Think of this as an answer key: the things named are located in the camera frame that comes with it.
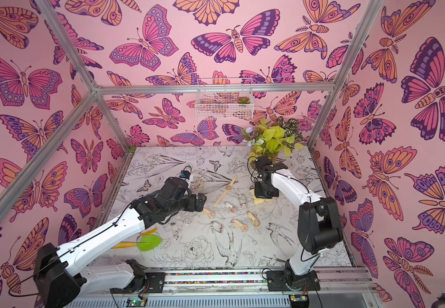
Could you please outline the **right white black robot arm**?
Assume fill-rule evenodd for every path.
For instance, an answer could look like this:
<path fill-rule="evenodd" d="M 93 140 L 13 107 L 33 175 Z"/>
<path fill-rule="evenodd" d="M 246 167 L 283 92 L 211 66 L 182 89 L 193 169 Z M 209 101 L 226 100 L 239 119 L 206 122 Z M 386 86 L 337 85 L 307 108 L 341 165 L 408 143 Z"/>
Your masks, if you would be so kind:
<path fill-rule="evenodd" d="M 300 244 L 292 258 L 285 262 L 282 277 L 291 290 L 317 286 L 313 270 L 322 254 L 343 241 L 343 227 L 336 201 L 322 197 L 298 180 L 281 163 L 267 157 L 255 160 L 257 181 L 255 196 L 272 199 L 284 195 L 298 211 L 297 234 Z"/>

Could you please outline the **yellow cleaning cloth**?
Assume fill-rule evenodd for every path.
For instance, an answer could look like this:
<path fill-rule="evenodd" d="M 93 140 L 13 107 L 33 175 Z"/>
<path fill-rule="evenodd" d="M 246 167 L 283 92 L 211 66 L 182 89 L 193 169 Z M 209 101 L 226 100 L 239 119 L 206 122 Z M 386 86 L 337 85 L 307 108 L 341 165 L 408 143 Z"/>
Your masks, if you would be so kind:
<path fill-rule="evenodd" d="M 262 205 L 262 204 L 270 203 L 273 200 L 274 200 L 273 198 L 271 198 L 271 199 L 254 198 L 253 199 L 253 203 L 255 204 L 255 206 L 259 206 L 259 205 Z"/>

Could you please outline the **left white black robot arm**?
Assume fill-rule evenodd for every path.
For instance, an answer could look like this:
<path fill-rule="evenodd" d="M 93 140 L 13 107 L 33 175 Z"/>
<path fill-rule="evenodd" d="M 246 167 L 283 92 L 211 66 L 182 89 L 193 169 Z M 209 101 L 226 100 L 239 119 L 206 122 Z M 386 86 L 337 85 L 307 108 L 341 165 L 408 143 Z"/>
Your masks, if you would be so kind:
<path fill-rule="evenodd" d="M 45 307 L 65 307 L 78 296 L 108 290 L 116 294 L 144 292 L 148 279 L 133 259 L 116 266 L 89 264 L 123 240 L 167 223 L 181 211 L 202 212 L 206 195 L 194 194 L 190 179 L 168 178 L 158 191 L 133 200 L 116 218 L 75 240 L 38 250 L 32 276 Z"/>

